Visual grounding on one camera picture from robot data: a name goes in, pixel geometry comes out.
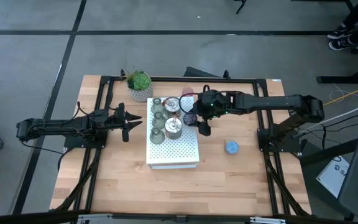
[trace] gray floor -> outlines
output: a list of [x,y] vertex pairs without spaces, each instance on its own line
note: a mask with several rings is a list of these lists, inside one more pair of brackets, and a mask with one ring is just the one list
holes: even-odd
[[[79,0],[0,0],[0,29],[71,30],[79,5]],[[80,30],[330,30],[349,12],[339,2],[250,0],[235,15],[238,7],[238,2],[229,0],[88,0]],[[0,135],[6,143],[0,152],[0,215],[11,213],[30,151],[15,138],[15,124],[42,117],[67,40],[66,35],[0,36]],[[358,55],[333,52],[327,43],[322,36],[77,36],[52,118],[73,114],[83,75],[118,75],[121,68],[134,67],[153,76],[182,76],[191,66],[217,75],[229,70],[236,78],[279,78],[286,94],[313,95],[326,102],[336,87],[319,85],[315,77],[358,71]],[[338,86],[358,89],[358,85]],[[327,106],[326,117],[356,107],[358,97],[350,96]],[[358,127],[328,136],[340,142],[356,137]],[[308,136],[308,140],[320,146],[319,139]],[[63,138],[47,138],[44,147],[59,150],[62,145]],[[48,210],[57,159],[55,154],[41,153],[24,212]],[[341,218],[313,195],[310,200],[315,215]]]

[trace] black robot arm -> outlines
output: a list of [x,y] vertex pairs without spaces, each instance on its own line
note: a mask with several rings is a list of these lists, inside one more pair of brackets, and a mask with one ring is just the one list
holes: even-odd
[[209,136],[211,128],[207,120],[225,114],[249,114],[256,110],[293,110],[296,113],[268,130],[269,139],[280,139],[305,123],[318,123],[324,119],[323,104],[312,96],[271,96],[255,97],[239,91],[206,90],[198,94],[191,113],[202,117],[198,122],[200,134]]
[[128,121],[141,118],[125,112],[124,104],[120,103],[111,116],[103,109],[69,120],[26,119],[16,124],[16,137],[28,141],[46,135],[62,135],[66,137],[65,147],[97,147],[104,144],[107,131],[112,129],[122,129],[122,140],[128,142],[129,131],[142,123]]

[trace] white pegboard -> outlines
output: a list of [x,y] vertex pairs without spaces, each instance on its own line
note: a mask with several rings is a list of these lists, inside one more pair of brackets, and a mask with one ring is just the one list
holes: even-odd
[[[146,163],[148,163],[152,168],[153,166],[159,165],[164,166],[164,168],[156,169],[169,169],[169,168],[184,168],[188,165],[196,164],[199,162],[200,158],[198,155],[198,141],[197,141],[197,130],[194,127],[189,127],[183,124],[182,134],[180,138],[176,140],[169,139],[165,137],[165,140],[161,144],[153,144],[150,141],[150,132],[153,128],[153,112],[151,110],[153,105],[153,98],[147,99],[147,153],[146,153]],[[181,106],[185,111],[189,111],[193,107],[194,98],[193,97],[183,97],[181,99]],[[183,121],[184,113],[181,113],[180,119]]]

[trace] shoe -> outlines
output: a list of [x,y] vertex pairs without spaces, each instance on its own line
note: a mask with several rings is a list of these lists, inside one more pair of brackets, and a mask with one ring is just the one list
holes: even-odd
[[344,24],[341,24],[334,32],[327,35],[327,38],[330,40],[338,40],[342,37],[347,37],[351,34],[353,28],[346,27]]
[[349,40],[350,36],[348,37],[342,37],[338,40],[331,41],[328,46],[332,50],[343,50],[349,47],[352,47],[355,45]]

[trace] wooden tabletop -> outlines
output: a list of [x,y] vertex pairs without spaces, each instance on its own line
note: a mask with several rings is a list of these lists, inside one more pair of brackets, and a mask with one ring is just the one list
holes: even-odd
[[[86,112],[93,111],[100,78],[99,75],[85,75],[83,78],[78,101]],[[205,84],[215,90],[253,94],[252,85],[244,83],[153,82],[153,97],[180,96],[187,86],[200,92]],[[284,95],[280,80],[267,80],[267,86],[270,96]],[[113,96],[111,107],[124,102],[126,110],[140,115],[143,123],[130,132],[129,142],[122,141],[120,130],[109,131],[106,147],[101,153],[92,212],[272,214],[265,164],[257,142],[255,112],[242,116],[228,114],[210,121],[212,134],[209,137],[198,135],[200,163],[197,168],[151,170],[145,163],[147,104],[132,100],[124,82],[114,82]],[[275,123],[288,118],[288,111],[272,113]],[[236,155],[224,151],[227,140],[239,144]],[[63,158],[50,208],[59,206],[77,184],[84,152],[85,149],[74,149]],[[303,209],[310,213],[299,160],[289,153],[280,155],[286,186]],[[87,192],[86,186],[80,208],[85,206]],[[276,186],[278,207],[282,212],[279,192]]]

